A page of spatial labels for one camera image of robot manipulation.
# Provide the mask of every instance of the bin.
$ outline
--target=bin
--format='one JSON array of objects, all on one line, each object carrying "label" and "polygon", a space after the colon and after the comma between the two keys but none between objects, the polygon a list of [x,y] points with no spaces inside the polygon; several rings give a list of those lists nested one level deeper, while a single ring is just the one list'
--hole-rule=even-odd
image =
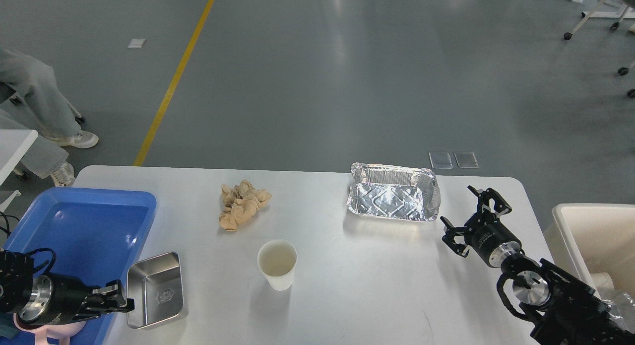
[{"label": "bin", "polygon": [[596,288],[606,272],[615,289],[635,296],[635,205],[561,204],[544,236],[556,266]]}]

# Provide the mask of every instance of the shoe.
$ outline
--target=shoe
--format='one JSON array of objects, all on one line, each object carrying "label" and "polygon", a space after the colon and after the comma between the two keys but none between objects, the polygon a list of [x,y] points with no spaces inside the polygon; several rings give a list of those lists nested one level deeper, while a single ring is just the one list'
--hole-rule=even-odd
[{"label": "shoe", "polygon": [[73,135],[72,137],[46,137],[56,143],[59,146],[75,146],[75,148],[80,149],[88,149],[92,148],[99,141],[99,137],[94,135],[91,132],[85,132],[84,130],[80,130],[79,133]]},{"label": "shoe", "polygon": [[51,174],[51,178],[55,184],[55,187],[68,187],[75,182],[75,170],[73,165],[64,162],[59,169],[55,170]]}]

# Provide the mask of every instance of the gray pants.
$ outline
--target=gray pants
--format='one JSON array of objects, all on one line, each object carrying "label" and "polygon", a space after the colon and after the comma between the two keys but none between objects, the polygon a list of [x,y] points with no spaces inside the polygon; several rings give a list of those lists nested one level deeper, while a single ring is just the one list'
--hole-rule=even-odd
[{"label": "gray pants", "polygon": [[66,161],[68,153],[41,135],[70,137],[79,132],[68,101],[57,90],[53,69],[18,51],[0,48],[0,83],[18,92],[25,101],[25,105],[11,108],[12,114],[36,122],[27,128],[0,110],[0,129],[38,130],[40,136],[25,153],[22,164],[41,178],[50,176]]}]

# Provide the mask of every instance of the embossed logo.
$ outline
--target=embossed logo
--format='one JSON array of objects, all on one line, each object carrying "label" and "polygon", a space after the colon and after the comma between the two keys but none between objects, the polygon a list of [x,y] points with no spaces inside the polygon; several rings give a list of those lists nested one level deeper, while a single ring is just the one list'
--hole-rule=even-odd
[{"label": "embossed logo", "polygon": [[157,293],[157,300],[159,301],[159,304],[169,302],[173,295],[174,291],[172,291],[172,289],[161,290]]}]

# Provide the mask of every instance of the yellow floor line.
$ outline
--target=yellow floor line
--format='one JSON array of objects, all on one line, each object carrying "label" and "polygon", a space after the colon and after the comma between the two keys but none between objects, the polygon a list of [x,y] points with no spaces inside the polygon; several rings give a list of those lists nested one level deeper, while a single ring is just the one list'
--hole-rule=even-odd
[{"label": "yellow floor line", "polygon": [[179,62],[177,71],[174,73],[174,76],[172,76],[172,82],[170,82],[168,91],[165,92],[163,101],[161,101],[161,106],[159,106],[159,110],[157,110],[157,114],[154,116],[152,125],[150,125],[150,130],[148,130],[148,133],[145,135],[143,144],[141,144],[141,149],[139,149],[139,153],[137,153],[136,159],[134,159],[134,163],[132,164],[133,166],[141,166],[143,164],[143,161],[148,154],[148,150],[150,150],[150,146],[152,146],[154,137],[156,136],[157,130],[161,125],[161,121],[163,120],[163,116],[165,115],[166,110],[168,110],[170,101],[172,101],[172,96],[175,89],[177,89],[177,85],[179,85],[179,80],[181,80],[183,71],[188,65],[188,60],[190,59],[190,55],[192,55],[192,50],[194,50],[194,46],[196,45],[202,27],[205,25],[205,21],[207,20],[207,16],[209,15],[209,11],[211,10],[212,5],[214,5],[214,0],[207,0],[207,5],[205,5],[205,9],[202,11],[202,15],[200,15],[199,22],[198,24],[196,24],[196,28],[192,33],[192,37],[190,37],[190,42],[188,42],[188,47],[183,53],[183,57],[181,57],[181,62]]}]

